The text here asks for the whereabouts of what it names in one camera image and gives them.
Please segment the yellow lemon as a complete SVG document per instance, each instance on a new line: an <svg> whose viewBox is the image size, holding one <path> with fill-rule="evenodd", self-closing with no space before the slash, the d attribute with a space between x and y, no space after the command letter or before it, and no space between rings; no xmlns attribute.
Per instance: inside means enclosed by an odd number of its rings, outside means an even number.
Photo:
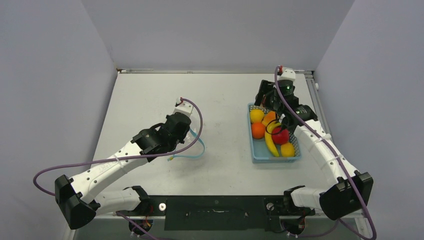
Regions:
<svg viewBox="0 0 424 240"><path fill-rule="evenodd" d="M251 124L261 123L265 113L261 109L252 109L249 112L249 119Z"/></svg>

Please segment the clear zip top bag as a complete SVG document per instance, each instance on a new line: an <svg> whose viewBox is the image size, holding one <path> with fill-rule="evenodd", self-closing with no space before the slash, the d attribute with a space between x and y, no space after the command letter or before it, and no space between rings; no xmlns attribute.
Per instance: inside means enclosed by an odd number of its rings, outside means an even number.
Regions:
<svg viewBox="0 0 424 240"><path fill-rule="evenodd" d="M196 128L190 129L189 130L189 133L186 135L186 137L184 139L185 140L185 143L184 143L184 145L181 148L185 148L188 145L190 145L195 140L195 138L197 138L197 137L198 137L198 133L197 133ZM187 149L185 151L182 151L182 152L180 152L178 154L171 155L167 159L167 161L170 162L170 161L172 161L174 159L178 159L178 158L182 158L182 159L199 159L199 158L201 158L204 155L205 151L206 151L205 143L199 137L197 139L197 141L189 149Z"/></svg>

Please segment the red apple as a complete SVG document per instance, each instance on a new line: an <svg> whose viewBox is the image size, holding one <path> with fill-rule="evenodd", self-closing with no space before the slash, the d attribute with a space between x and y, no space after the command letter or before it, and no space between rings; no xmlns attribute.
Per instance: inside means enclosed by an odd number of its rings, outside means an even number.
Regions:
<svg viewBox="0 0 424 240"><path fill-rule="evenodd" d="M286 144L290 139L290 133L287 129L276 127L272 130L271 139L276 145Z"/></svg>

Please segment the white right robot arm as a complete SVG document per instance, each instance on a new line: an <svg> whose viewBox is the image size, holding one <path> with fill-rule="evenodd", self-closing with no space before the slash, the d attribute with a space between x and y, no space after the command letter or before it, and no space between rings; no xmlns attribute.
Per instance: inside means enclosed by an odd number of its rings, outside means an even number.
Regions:
<svg viewBox="0 0 424 240"><path fill-rule="evenodd" d="M294 90L294 82L289 79L262 80L254 105L276 113L271 123L279 123L294 134L326 177L328 189L298 185L285 190L283 209L289 214L301 208L319 209L331 220L358 210L366 212L374 184L372 176L349 163L324 131L315 112L299 102Z"/></svg>

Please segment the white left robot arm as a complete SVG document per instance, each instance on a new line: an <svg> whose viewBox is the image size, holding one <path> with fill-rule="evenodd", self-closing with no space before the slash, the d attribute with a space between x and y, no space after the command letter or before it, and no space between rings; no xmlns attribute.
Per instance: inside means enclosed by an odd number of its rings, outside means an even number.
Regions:
<svg viewBox="0 0 424 240"><path fill-rule="evenodd" d="M125 210L145 214L149 201L142 187L126 187L115 192L104 190L130 171L171 154L178 144L184 143L192 123L190 116L187 111L175 110L166 116L164 123L141 130L105 163L72 177L58 177L54 181L55 201L69 228L79 229L96 215L109 212Z"/></svg>

